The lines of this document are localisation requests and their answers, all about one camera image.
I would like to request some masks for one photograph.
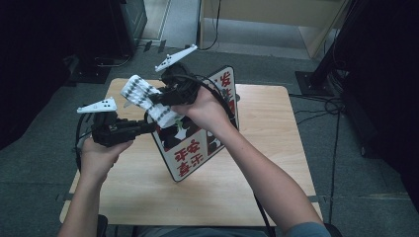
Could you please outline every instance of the fingers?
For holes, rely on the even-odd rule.
[[[131,145],[133,144],[133,140],[115,145],[111,147],[111,152],[114,153],[117,157],[123,153],[125,150],[127,150]]]

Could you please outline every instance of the black cable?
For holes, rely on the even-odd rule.
[[[326,102],[329,99],[323,97],[314,97],[314,96],[304,96],[304,95],[296,95],[296,94],[289,94],[290,97],[305,99],[309,101],[317,101],[317,102]]]
[[[211,79],[209,79],[208,77],[206,77],[206,76],[202,76],[202,75],[195,75],[195,76],[197,76],[197,77],[201,77],[201,78],[203,78],[203,81],[205,80],[205,81],[209,81],[215,88],[216,88],[216,90],[218,91],[218,93],[221,95],[222,93],[221,93],[221,91],[219,90],[219,88],[218,88],[218,86],[215,84],[215,82],[214,81],[212,81]]]
[[[118,237],[118,229],[119,229],[120,227],[117,225],[117,226],[115,226],[115,230],[114,230],[114,237]]]
[[[122,62],[120,64],[115,64],[115,65],[100,65],[100,64],[98,64],[97,66],[98,67],[120,67],[120,66],[123,66],[124,64],[126,64],[129,60],[130,60],[130,56],[126,59],[126,61],[124,61],[124,62]]]
[[[83,133],[83,135],[81,135],[81,136],[79,137],[79,139],[81,139],[81,138],[83,138],[83,137],[85,137],[85,136],[87,136],[87,135],[90,135],[90,133],[92,133],[92,131],[86,131],[85,133]]]
[[[327,113],[329,113],[329,114],[331,114],[331,115],[337,115],[341,110],[342,110],[342,107],[339,107],[338,105],[336,105],[334,102],[333,102],[333,100],[340,100],[339,98],[331,98],[331,99],[329,99],[329,100],[327,100],[325,103],[324,103],[324,111],[326,111]],[[329,108],[328,108],[328,105],[329,104],[332,104],[334,107],[335,107],[335,109],[333,109],[333,110],[330,110]]]
[[[317,115],[317,116],[313,116],[313,117],[310,117],[310,118],[305,118],[305,119],[303,119],[303,120],[301,120],[301,121],[299,121],[299,122],[297,122],[296,124],[297,125],[299,125],[299,124],[302,124],[303,122],[305,122],[305,121],[307,121],[307,120],[310,120],[310,119],[315,119],[315,118],[319,118],[319,117],[323,117],[323,116],[326,116],[326,115],[329,115],[329,113],[323,113],[323,114],[321,114],[321,115]]]
[[[213,45],[218,40],[218,21],[219,21],[219,10],[220,9],[221,9],[221,0],[218,1],[218,12],[216,14],[216,23],[215,23],[215,39],[213,40],[212,44],[209,47],[206,47],[206,48],[203,48],[203,49],[199,49],[201,51],[205,51],[205,50],[208,50],[208,49],[212,48]]]
[[[336,173],[336,152],[338,147],[338,139],[339,139],[339,123],[340,123],[340,111],[337,114],[337,122],[336,122],[336,135],[335,135],[335,146],[333,149],[333,162],[332,162],[332,184],[330,190],[330,202],[329,202],[329,224],[332,224],[332,214],[333,214],[333,199],[335,195],[335,173]]]
[[[336,79],[335,73],[338,74],[336,69],[332,69],[332,73],[331,73],[332,75],[329,74],[329,75],[327,75],[327,77],[329,78],[329,80],[332,83],[332,86],[335,88],[335,90],[339,94],[342,94],[343,93],[343,87],[342,87],[342,83],[340,82],[341,76],[339,75],[339,79]]]
[[[265,209],[263,208],[262,204],[259,202],[258,198],[255,195],[253,195],[253,196],[255,197],[256,204],[258,205],[259,211],[262,214],[262,218],[263,218],[263,221],[265,222],[265,226],[268,230],[269,236],[275,237],[276,236],[275,229],[271,227],[271,224],[269,223],[268,217],[266,216]]]
[[[143,48],[145,46],[145,44],[141,44],[139,45],[136,49],[140,49]],[[151,45],[150,48],[156,48],[156,47],[160,47],[160,45]],[[169,49],[176,49],[178,50],[179,47],[174,47],[174,46],[164,46],[164,48],[169,48]]]
[[[324,112],[324,111],[297,111],[297,112],[294,112],[293,114],[294,115],[296,115],[296,114],[298,114],[298,113],[319,113],[319,112]]]
[[[77,164],[77,169],[79,171],[81,171],[81,154],[80,154],[80,150],[78,148],[78,142],[80,141],[80,128],[81,128],[81,124],[82,124],[83,119],[85,117],[86,117],[86,114],[82,114],[80,116],[79,121],[77,122],[76,139],[75,139],[75,143],[74,143],[74,151],[76,152],[76,164]]]

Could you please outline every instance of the wooden table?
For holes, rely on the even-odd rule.
[[[112,81],[107,98],[114,97],[124,119],[143,119],[120,90],[126,79]],[[149,81],[161,86],[159,81]],[[315,196],[286,88],[236,85],[240,131],[267,157],[287,171],[305,193]],[[78,182],[74,178],[70,193]],[[64,204],[63,221],[70,201]],[[313,203],[321,216],[317,202]],[[111,169],[102,187],[100,214],[110,224],[264,226],[252,190],[226,149],[221,150],[184,181],[175,183],[150,134],[138,136]]]

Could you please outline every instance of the gray floor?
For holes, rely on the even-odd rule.
[[[184,2],[172,0],[170,8],[172,11],[182,9],[185,13],[193,4],[176,7],[177,3]],[[168,21],[176,15],[179,16],[179,12],[169,11]],[[182,20],[190,26],[195,23],[195,20]],[[184,44],[194,40],[182,39],[193,35],[194,31],[180,34],[169,26],[165,26],[163,36],[172,43],[171,47],[183,48]],[[56,235],[62,209],[62,201],[56,198],[68,191],[76,172],[71,151],[79,119],[76,108],[104,98],[114,78],[127,78],[132,74],[158,78],[160,74],[154,72],[154,65],[159,64],[166,53],[172,54],[179,48],[166,48],[164,53],[157,53],[155,47],[148,52],[139,49],[124,66],[112,69],[105,84],[62,87],[53,95],[23,137],[0,151],[0,236]],[[228,64],[235,70],[237,83],[281,85],[292,94],[300,93],[293,73],[313,71],[318,64],[318,60],[304,59],[300,54],[252,54],[257,52],[229,53],[219,47],[217,51],[195,51],[183,62],[194,73],[204,75]],[[291,101],[295,112],[324,110],[324,104],[320,102],[298,98],[291,98]],[[298,113],[295,119],[302,121],[311,116]],[[330,213],[336,122],[336,116],[327,115],[298,125],[325,221]],[[344,236],[419,236],[419,215],[398,174],[382,160],[366,159],[360,155],[357,134],[344,114],[340,116],[335,171],[332,223]],[[113,236],[115,228],[109,226],[108,236]],[[119,236],[129,236],[130,229],[130,226],[121,226]]]

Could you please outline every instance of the black device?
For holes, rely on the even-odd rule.
[[[180,62],[168,67],[161,75],[161,81],[166,85],[158,88],[162,93],[150,95],[149,98],[154,104],[161,103],[163,106],[193,104],[201,87],[188,67]]]
[[[147,23],[144,2],[76,0],[65,5],[66,37],[79,59],[70,82],[104,83],[115,60],[135,54]]]
[[[209,78],[203,77],[203,79],[199,79],[199,77],[202,76],[192,74],[185,64],[176,62],[166,68],[161,76],[161,79],[165,84],[165,87],[159,88],[161,94],[153,94],[150,95],[149,98],[154,104],[160,103],[164,106],[190,105],[194,103],[197,98],[198,91],[203,86],[211,91],[211,93],[217,98],[230,117],[233,125],[237,127],[235,124],[234,114],[230,110],[226,100],[222,97],[221,91],[215,90],[203,82],[203,80],[209,80]],[[80,139],[88,134],[85,133],[82,136],[79,134],[81,122],[85,116],[86,114],[81,116],[76,132],[76,163],[79,170],[81,169],[79,152],[82,145],[80,144]],[[145,120],[128,120],[126,118],[118,118],[117,112],[113,111],[94,113],[93,124],[90,128],[93,140],[96,143],[106,147],[111,147],[123,142],[134,140],[141,134],[151,133],[155,131],[156,126],[156,122],[148,123]]]

